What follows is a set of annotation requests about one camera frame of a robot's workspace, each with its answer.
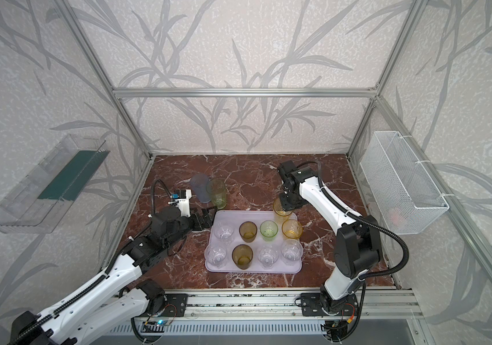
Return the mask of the small green plastic cup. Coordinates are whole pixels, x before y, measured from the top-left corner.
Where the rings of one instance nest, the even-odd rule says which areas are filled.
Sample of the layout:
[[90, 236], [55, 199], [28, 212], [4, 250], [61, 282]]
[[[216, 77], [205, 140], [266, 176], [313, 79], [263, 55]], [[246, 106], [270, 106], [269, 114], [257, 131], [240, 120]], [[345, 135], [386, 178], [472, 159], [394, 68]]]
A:
[[274, 221], [267, 220], [260, 225], [260, 234], [266, 242], [275, 240], [278, 233], [279, 226]]

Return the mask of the green pad in bin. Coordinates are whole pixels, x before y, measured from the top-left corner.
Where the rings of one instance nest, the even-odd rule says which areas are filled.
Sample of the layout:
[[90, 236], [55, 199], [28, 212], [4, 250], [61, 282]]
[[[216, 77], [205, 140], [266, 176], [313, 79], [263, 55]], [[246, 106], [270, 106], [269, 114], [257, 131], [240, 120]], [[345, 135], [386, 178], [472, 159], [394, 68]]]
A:
[[80, 150], [38, 196], [39, 200], [75, 201], [109, 155], [108, 150]]

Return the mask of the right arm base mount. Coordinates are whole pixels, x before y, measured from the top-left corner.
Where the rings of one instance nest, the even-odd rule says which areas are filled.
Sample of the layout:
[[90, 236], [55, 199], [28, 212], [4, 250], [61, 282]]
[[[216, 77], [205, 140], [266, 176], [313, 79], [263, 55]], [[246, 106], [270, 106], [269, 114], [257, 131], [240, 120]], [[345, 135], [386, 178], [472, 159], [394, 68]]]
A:
[[358, 300], [355, 294], [332, 300], [327, 294], [302, 293], [299, 297], [302, 316], [344, 316], [358, 315]]

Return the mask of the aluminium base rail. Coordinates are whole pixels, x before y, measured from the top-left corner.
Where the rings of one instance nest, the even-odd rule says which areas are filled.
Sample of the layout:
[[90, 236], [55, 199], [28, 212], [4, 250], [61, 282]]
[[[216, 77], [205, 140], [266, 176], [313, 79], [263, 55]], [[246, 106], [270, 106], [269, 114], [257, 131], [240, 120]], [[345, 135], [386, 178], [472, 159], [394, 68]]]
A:
[[[186, 294], [184, 316], [177, 321], [299, 321], [304, 311], [316, 310], [302, 302], [303, 293], [319, 293], [317, 287], [245, 289], [173, 289], [170, 294]], [[362, 320], [422, 319], [423, 313], [411, 290], [368, 287], [363, 307], [355, 306]]]

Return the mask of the small circuit board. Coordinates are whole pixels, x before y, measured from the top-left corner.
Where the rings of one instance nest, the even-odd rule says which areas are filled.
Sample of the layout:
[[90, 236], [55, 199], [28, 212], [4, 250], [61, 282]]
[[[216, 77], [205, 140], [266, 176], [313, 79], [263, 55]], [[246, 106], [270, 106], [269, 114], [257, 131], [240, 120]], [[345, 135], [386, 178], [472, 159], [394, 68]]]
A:
[[162, 329], [168, 327], [173, 323], [173, 319], [155, 319], [147, 320], [143, 323], [143, 326], [148, 329]]

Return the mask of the clear faceted cup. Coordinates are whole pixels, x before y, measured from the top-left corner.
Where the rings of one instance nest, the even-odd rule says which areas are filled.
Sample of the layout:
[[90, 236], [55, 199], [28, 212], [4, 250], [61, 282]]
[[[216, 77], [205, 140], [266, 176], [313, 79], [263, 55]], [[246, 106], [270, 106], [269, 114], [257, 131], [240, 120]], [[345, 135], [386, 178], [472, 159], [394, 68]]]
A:
[[222, 244], [209, 244], [204, 251], [204, 259], [213, 267], [225, 266], [229, 261], [227, 247]]
[[234, 227], [227, 221], [219, 221], [214, 225], [212, 230], [215, 237], [225, 244], [233, 241]]
[[300, 263], [303, 257], [303, 247], [296, 239], [287, 239], [281, 246], [281, 256], [285, 265]]
[[279, 261], [279, 253], [274, 247], [263, 245], [258, 250], [257, 259], [263, 269], [269, 270]]

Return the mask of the clear plastic wall bin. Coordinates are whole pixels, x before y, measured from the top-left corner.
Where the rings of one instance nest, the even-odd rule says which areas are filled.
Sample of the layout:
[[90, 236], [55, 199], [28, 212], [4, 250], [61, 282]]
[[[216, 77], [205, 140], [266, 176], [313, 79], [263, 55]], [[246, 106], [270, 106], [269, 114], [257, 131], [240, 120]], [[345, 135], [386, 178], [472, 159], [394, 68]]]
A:
[[39, 200], [38, 196], [80, 150], [108, 149], [105, 139], [66, 135], [0, 201], [1, 233], [50, 234], [53, 232], [75, 201]]

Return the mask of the tall green plastic cup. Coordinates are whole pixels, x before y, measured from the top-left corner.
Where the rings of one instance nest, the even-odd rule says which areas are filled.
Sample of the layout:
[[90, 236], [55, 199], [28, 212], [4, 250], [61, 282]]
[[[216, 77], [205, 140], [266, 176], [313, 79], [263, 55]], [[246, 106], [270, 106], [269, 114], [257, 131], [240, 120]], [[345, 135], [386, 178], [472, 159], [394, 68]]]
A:
[[227, 187], [221, 179], [211, 179], [207, 184], [207, 192], [211, 198], [211, 202], [219, 210], [227, 206]]

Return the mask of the amber dimpled cup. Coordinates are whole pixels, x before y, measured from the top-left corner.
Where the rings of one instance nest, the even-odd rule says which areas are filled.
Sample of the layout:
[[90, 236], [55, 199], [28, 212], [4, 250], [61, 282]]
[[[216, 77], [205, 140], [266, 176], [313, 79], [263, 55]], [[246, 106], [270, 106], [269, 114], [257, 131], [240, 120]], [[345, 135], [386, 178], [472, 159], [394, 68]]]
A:
[[251, 243], [256, 239], [258, 227], [251, 221], [243, 222], [239, 227], [239, 234], [242, 240], [246, 243]]
[[253, 249], [247, 244], [240, 244], [232, 251], [232, 261], [240, 270], [247, 270], [253, 261]]

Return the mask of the blue frosted plastic cup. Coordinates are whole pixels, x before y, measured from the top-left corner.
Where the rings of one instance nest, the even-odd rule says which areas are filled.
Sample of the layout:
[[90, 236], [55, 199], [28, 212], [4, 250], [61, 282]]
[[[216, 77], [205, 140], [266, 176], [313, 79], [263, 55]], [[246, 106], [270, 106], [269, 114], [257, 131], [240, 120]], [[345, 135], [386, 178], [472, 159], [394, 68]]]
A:
[[191, 189], [200, 203], [208, 204], [211, 201], [211, 197], [207, 191], [209, 182], [210, 178], [203, 173], [198, 173], [190, 179]]

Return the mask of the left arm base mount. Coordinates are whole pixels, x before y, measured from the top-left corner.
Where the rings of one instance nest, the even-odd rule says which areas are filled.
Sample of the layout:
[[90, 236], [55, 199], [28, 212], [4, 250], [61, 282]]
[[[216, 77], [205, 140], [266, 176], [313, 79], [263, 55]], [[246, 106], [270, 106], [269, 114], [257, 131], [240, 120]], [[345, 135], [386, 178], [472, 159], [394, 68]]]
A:
[[188, 294], [169, 293], [163, 297], [156, 297], [149, 302], [142, 316], [181, 318], [184, 317], [188, 302]]

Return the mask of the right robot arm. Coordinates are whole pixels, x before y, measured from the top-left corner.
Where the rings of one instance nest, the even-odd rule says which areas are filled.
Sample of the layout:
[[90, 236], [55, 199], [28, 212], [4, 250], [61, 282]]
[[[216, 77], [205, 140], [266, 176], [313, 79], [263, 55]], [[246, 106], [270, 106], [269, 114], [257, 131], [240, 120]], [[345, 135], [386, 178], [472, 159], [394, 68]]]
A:
[[364, 224], [365, 219], [347, 206], [315, 175], [295, 178], [281, 177], [283, 193], [281, 205], [286, 211], [312, 205], [335, 233], [335, 269], [323, 285], [328, 299], [342, 300], [354, 293], [365, 282], [366, 275], [381, 260], [378, 231]]

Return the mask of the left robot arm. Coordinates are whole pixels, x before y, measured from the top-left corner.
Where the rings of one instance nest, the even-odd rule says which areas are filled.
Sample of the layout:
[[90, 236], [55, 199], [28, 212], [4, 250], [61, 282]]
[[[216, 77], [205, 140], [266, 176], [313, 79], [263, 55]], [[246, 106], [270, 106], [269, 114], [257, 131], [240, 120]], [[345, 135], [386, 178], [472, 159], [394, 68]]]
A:
[[89, 344], [127, 319], [162, 313], [170, 305], [149, 270], [184, 245], [193, 231], [211, 228], [217, 207], [193, 208], [186, 216], [168, 206], [125, 243], [108, 266], [50, 307], [26, 311], [12, 323], [10, 344]]

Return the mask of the yellow transparent plastic cup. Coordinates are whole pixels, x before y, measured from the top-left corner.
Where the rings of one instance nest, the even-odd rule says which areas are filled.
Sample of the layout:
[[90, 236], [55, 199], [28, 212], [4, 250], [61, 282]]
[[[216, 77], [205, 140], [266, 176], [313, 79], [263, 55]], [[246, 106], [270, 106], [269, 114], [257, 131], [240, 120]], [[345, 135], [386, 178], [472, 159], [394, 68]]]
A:
[[304, 232], [304, 227], [295, 219], [287, 219], [283, 222], [281, 231], [287, 239], [300, 239]]

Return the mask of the tall yellow plastic cup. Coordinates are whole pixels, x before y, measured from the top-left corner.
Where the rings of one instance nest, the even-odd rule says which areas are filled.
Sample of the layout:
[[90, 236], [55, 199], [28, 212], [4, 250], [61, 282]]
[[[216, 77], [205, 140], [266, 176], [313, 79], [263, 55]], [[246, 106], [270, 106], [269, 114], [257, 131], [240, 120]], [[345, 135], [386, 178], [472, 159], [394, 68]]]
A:
[[293, 211], [286, 211], [283, 209], [283, 206], [281, 204], [281, 200], [279, 197], [277, 197], [273, 201], [273, 213], [274, 213], [274, 221], [278, 225], [282, 225], [286, 220], [289, 219], [290, 215], [293, 214]]

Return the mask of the lilac plastic tray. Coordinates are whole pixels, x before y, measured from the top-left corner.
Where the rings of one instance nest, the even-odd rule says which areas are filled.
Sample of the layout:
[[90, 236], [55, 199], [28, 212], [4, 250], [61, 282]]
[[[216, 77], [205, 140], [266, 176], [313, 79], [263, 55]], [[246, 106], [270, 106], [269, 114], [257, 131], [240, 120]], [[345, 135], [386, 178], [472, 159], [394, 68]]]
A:
[[[272, 211], [219, 211], [216, 213], [214, 224], [211, 227], [211, 234], [209, 236], [209, 244], [222, 244], [227, 247], [229, 253], [229, 261], [223, 267], [213, 267], [208, 265], [205, 261], [205, 267], [212, 273], [267, 273], [267, 274], [296, 274], [302, 269], [302, 260], [295, 265], [284, 264], [281, 256], [281, 246], [287, 238], [283, 235], [281, 227], [279, 226], [279, 233], [276, 239], [273, 241], [264, 241], [260, 234], [260, 225], [267, 220], [274, 221], [274, 213]], [[219, 221], [227, 221], [234, 227], [233, 241], [229, 244], [225, 244], [218, 240], [213, 234], [212, 230], [214, 225]], [[251, 221], [258, 227], [258, 233], [256, 239], [251, 243], [246, 243], [242, 240], [239, 234], [239, 227], [245, 221]], [[240, 244], [247, 244], [253, 249], [253, 261], [251, 266], [247, 270], [240, 270], [232, 261], [232, 251]], [[277, 249], [279, 253], [279, 261], [270, 268], [265, 270], [261, 267], [257, 253], [261, 246], [268, 245]]]

